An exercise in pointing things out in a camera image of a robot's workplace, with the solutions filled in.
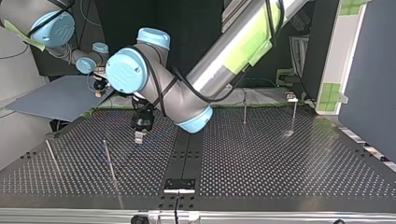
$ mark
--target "gray panel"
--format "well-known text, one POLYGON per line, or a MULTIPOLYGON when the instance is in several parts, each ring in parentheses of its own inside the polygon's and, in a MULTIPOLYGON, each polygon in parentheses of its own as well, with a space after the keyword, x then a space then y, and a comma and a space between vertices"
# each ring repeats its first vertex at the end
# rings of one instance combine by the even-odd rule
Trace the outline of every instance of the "gray panel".
POLYGON ((325 118, 299 109, 292 123, 292 108, 251 108, 245 125, 243 113, 216 110, 200 133, 201 167, 183 175, 201 169, 194 210, 396 212, 396 174, 325 118))
POLYGON ((62 77, 17 99, 7 108, 44 118, 73 121, 101 104, 111 92, 113 90, 98 98, 89 90, 86 77, 62 77))
POLYGON ((16 161, 15 169, 0 173, 0 206, 158 208, 177 126, 156 113, 156 125, 145 136, 145 144, 138 145, 130 127, 132 114, 95 112, 52 142, 57 160, 41 149, 16 161), (117 182, 110 173, 103 139, 117 182))
POLYGON ((396 1, 367 5, 342 105, 340 121, 396 161, 396 1))

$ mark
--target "vertical post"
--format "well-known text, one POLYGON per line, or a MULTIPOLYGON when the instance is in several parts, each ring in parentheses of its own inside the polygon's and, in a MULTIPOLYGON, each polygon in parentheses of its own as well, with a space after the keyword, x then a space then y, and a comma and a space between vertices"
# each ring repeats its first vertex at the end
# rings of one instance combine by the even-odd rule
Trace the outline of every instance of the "vertical post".
POLYGON ((108 163, 108 166, 110 167, 111 175, 112 175, 112 177, 113 177, 113 180, 114 180, 114 181, 117 181, 116 175, 115 175, 114 169, 113 169, 113 163, 111 162, 110 152, 109 152, 109 150, 108 150, 108 146, 107 146, 107 141, 106 141, 106 139, 103 140, 103 146, 104 146, 104 148, 105 148, 105 152, 106 152, 106 156, 107 156, 107 163, 108 163))
POLYGON ((50 156, 53 160, 56 160, 55 154, 53 153, 52 146, 50 145, 50 140, 46 139, 47 148, 49 149, 50 156))

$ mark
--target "green tape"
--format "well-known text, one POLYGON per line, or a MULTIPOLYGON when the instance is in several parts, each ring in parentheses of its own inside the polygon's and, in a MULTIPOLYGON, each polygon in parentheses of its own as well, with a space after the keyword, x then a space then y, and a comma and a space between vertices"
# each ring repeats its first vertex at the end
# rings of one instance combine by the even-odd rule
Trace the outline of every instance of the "green tape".
POLYGON ((323 83, 318 111, 335 111, 340 100, 341 84, 323 83))
POLYGON ((341 16, 358 15, 363 5, 362 0, 343 0, 340 9, 341 16))
MULTIPOLYGON (((274 27, 277 27, 280 11, 276 4, 272 4, 271 9, 274 27)), ((236 75, 239 74, 248 63, 254 66, 272 47, 270 42, 271 31, 266 8, 263 7, 260 10, 257 17, 244 27, 244 31, 242 31, 240 35, 243 36, 231 50, 224 63, 224 66, 236 75)))

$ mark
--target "black metal plate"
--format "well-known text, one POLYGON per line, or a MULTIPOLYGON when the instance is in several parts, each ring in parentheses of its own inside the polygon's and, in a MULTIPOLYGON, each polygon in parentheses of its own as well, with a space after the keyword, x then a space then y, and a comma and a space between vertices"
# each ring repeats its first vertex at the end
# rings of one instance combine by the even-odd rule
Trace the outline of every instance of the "black metal plate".
POLYGON ((156 113, 143 145, 134 142, 133 111, 99 111, 30 160, 0 173, 1 207, 158 209, 178 127, 156 113), (103 140, 107 140, 117 182, 103 140))
POLYGON ((216 109, 189 150, 194 210, 396 212, 396 174, 310 109, 216 109))

